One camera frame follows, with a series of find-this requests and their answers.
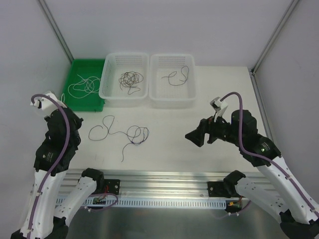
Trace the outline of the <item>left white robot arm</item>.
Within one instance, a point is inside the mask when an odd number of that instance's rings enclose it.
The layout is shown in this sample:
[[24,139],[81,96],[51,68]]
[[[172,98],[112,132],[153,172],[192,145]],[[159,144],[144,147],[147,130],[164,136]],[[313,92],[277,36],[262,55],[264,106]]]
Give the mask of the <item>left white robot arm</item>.
[[75,189],[56,206],[60,186],[81,142],[78,130],[83,119],[67,107],[53,110],[44,119],[48,131],[35,154],[35,181],[29,209],[21,229],[11,234],[13,239],[66,238],[70,223],[84,201],[91,194],[105,190],[104,174],[87,168]]

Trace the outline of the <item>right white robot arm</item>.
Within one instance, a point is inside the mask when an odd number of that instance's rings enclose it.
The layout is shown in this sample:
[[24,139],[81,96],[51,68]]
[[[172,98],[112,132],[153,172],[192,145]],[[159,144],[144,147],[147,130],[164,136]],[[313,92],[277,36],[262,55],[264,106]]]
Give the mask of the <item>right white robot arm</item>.
[[202,119],[185,138],[198,147],[218,139],[236,147],[242,142],[244,147],[239,149],[240,154],[269,180],[279,195],[270,194],[238,170],[218,183],[213,193],[225,198],[243,196],[249,199],[279,222],[290,239],[315,238],[319,234],[318,203],[301,188],[275,144],[258,133],[257,120],[251,113],[244,110],[243,119],[240,116],[236,110],[231,122],[216,116]]

